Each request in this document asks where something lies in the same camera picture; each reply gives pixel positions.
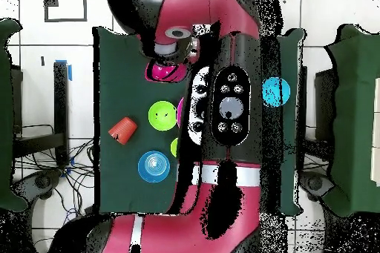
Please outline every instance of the black cable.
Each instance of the black cable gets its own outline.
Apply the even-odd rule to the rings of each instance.
[[[92,152],[93,150],[93,146],[89,146],[92,142],[93,142],[94,139],[91,139],[89,140],[88,142],[85,142],[83,144],[81,144],[80,146],[78,147],[75,147],[75,148],[71,148],[71,152],[74,152],[76,149],[76,153],[74,156],[72,156],[71,158],[75,159],[75,157],[77,157],[80,153],[82,153],[82,151],[84,151],[84,149],[87,147],[87,154],[89,156],[89,159],[91,162],[93,162],[92,160],[92,157],[90,157],[90,153]],[[55,161],[55,158],[54,156],[52,155],[51,153],[51,150],[49,149],[49,152],[50,152],[50,155],[49,154],[46,154],[45,152],[41,152],[42,154],[46,155],[47,157],[51,158],[53,161]],[[28,160],[30,160],[31,162],[25,162],[27,165],[34,165],[36,166],[35,168],[33,167],[24,167],[25,169],[34,169],[34,170],[44,170],[44,169],[47,169],[47,168],[55,168],[55,167],[52,167],[52,166],[47,166],[47,165],[43,165],[43,164],[40,164],[37,162],[36,160],[36,157],[35,157],[35,154],[32,154],[32,158],[33,160],[30,160],[29,158],[27,158]],[[49,162],[51,160],[40,160],[40,162]],[[65,175],[65,178],[66,180],[68,181],[70,187],[73,189],[73,205],[74,205],[74,208],[71,208],[69,210],[66,209],[65,207],[65,204],[64,204],[64,198],[63,196],[61,195],[61,193],[55,188],[55,191],[57,192],[57,194],[61,197],[61,204],[62,204],[62,207],[63,209],[66,211],[66,219],[64,221],[64,224],[66,223],[66,220],[68,219],[68,217],[71,215],[71,214],[76,214],[76,216],[79,216],[79,215],[82,215],[81,213],[81,209],[83,207],[83,198],[82,198],[82,195],[79,191],[80,187],[84,187],[84,188],[93,188],[93,186],[88,186],[88,185],[83,185],[83,180],[85,179],[85,177],[93,177],[94,176],[94,170],[89,170],[89,168],[93,168],[91,166],[87,166],[87,165],[83,165],[81,163],[77,163],[77,165],[71,165],[70,168],[66,168],[63,170],[63,174]],[[72,172],[75,172],[77,173],[79,176],[74,179],[69,173],[68,173],[68,169],[72,170]]]
[[[324,166],[327,166],[327,165],[315,165],[313,167],[304,167],[304,169],[315,169],[315,168],[322,168],[322,169],[324,169],[323,168]]]
[[[325,166],[325,165],[321,165],[321,164],[318,164],[315,160],[312,160],[310,157],[308,157],[306,154],[305,154],[305,157],[308,159],[308,160],[311,160],[313,163],[315,163],[317,166]]]
[[[53,240],[54,238],[45,238],[45,239],[40,239],[40,240],[37,240],[35,243],[34,243],[34,246],[36,246],[37,243],[41,242],[41,241],[45,241],[45,240]]]
[[[65,207],[65,204],[64,204],[64,201],[63,201],[63,196],[62,196],[62,194],[61,194],[56,188],[55,188],[54,190],[55,190],[56,193],[58,193],[58,195],[61,197],[61,204],[62,204],[62,207],[63,207],[63,209],[68,213],[69,210],[67,210],[66,207]]]
[[[51,128],[51,133],[54,134],[54,129],[51,125],[24,125],[23,128],[35,128],[39,126],[48,126]]]

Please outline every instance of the blue tape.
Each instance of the blue tape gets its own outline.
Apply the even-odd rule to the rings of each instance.
[[[73,80],[73,75],[72,75],[72,70],[71,70],[71,65],[68,66],[68,79],[69,80]]]
[[[66,172],[67,172],[68,174],[71,174],[71,168],[66,168]],[[61,175],[61,178],[66,178],[66,175],[65,175],[65,174],[62,174],[62,175]]]

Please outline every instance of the pink cup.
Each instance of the pink cup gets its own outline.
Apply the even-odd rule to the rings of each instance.
[[[182,97],[182,99],[181,99],[181,101],[180,101],[180,103],[178,104],[178,107],[177,107],[177,124],[178,124],[178,128],[181,125],[182,105],[183,105],[183,97]]]

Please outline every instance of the cable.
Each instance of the cable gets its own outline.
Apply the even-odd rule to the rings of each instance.
[[[40,239],[40,240],[37,240],[35,243],[34,243],[34,246],[36,246],[37,243],[40,243],[41,241],[45,241],[45,240],[53,240],[54,238],[45,238],[45,239]]]
[[[85,150],[85,148],[86,148],[86,152],[87,152],[89,160],[91,161],[91,163],[94,163],[94,144],[93,144],[93,140],[94,139],[90,139],[89,141],[81,144],[80,146],[77,146],[75,148],[71,148],[69,156],[72,153],[75,152],[75,154],[73,156],[71,156],[71,159],[75,159],[76,157],[78,157]],[[50,155],[46,154],[43,151],[41,152],[42,154],[44,154],[45,156],[47,156],[48,159],[37,161],[35,154],[32,154],[32,159],[33,160],[30,159],[30,158],[28,158],[28,157],[25,157],[30,162],[22,161],[21,163],[29,165],[29,167],[24,167],[25,169],[46,170],[46,169],[50,169],[50,168],[52,168],[52,169],[56,168],[56,167],[54,167],[52,165],[41,164],[41,162],[55,162],[56,161],[55,157],[53,156],[53,154],[51,152],[51,149],[49,149],[49,152],[50,152]],[[78,174],[78,177],[76,179],[73,178],[69,174],[68,169],[70,169],[72,172],[75,172],[76,174]],[[78,216],[82,216],[81,210],[82,210],[82,207],[83,207],[83,198],[82,198],[82,195],[81,195],[79,189],[81,187],[84,187],[84,188],[93,188],[94,187],[94,186],[89,186],[89,185],[84,185],[83,184],[83,181],[84,181],[84,179],[86,177],[93,177],[94,176],[94,170],[93,170],[92,166],[83,165],[83,164],[77,162],[76,165],[70,165],[69,168],[64,168],[63,171],[62,171],[62,174],[64,174],[65,179],[68,181],[68,184],[73,189],[73,205],[74,205],[73,208],[67,209],[65,207],[64,197],[62,196],[62,194],[56,188],[54,189],[57,192],[57,194],[59,195],[59,197],[61,197],[62,207],[66,211],[66,218],[65,218],[65,221],[64,221],[64,224],[65,224],[69,220],[70,215],[72,215],[72,214],[75,214],[77,217]]]
[[[318,164],[315,160],[312,160],[310,157],[308,157],[306,154],[305,154],[305,157],[309,160],[311,160],[313,163],[315,163],[319,168],[322,168],[323,166],[325,165],[322,165],[322,164]]]
[[[54,134],[54,129],[51,125],[24,125],[23,128],[36,128],[39,126],[48,126],[51,128],[51,133]]]
[[[66,209],[62,194],[61,194],[56,188],[55,188],[54,190],[56,191],[56,193],[58,193],[59,197],[61,197],[61,204],[62,204],[62,207],[63,207],[63,209],[68,213],[70,210],[67,210],[67,209]]]

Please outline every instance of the green tablecloth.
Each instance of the green tablecloth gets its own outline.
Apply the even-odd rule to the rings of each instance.
[[[170,152],[179,128],[157,131],[148,121],[148,110],[165,100],[177,107],[186,91],[180,83],[156,83],[145,79],[148,59],[139,51],[136,36],[117,35],[99,27],[100,52],[100,211],[167,212],[174,196],[177,160]],[[123,117],[137,124],[126,145],[108,131]],[[161,183],[147,183],[137,171],[140,157],[148,151],[164,153],[169,175]]]

